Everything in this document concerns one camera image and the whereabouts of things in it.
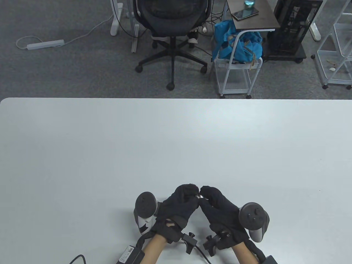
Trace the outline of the person's right hand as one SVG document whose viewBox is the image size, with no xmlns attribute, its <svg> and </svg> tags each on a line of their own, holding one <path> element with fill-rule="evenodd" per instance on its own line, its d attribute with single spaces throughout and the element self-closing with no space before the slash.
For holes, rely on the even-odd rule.
<svg viewBox="0 0 352 264">
<path fill-rule="evenodd" d="M 210 229 L 220 237 L 216 243 L 219 250 L 231 248 L 248 241 L 249 236 L 239 222 L 239 208 L 230 202 L 220 190 L 203 186 L 199 205 L 210 223 Z"/>
</svg>

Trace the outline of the person's left hand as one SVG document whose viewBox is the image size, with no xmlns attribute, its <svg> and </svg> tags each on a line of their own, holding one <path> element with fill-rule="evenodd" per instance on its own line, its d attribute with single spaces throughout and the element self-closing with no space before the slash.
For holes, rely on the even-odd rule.
<svg viewBox="0 0 352 264">
<path fill-rule="evenodd" d="M 178 242 L 190 216 L 199 206 L 198 195 L 199 188 L 194 184 L 178 186 L 174 193 L 161 203 L 151 231 L 164 237 L 169 244 Z"/>
</svg>

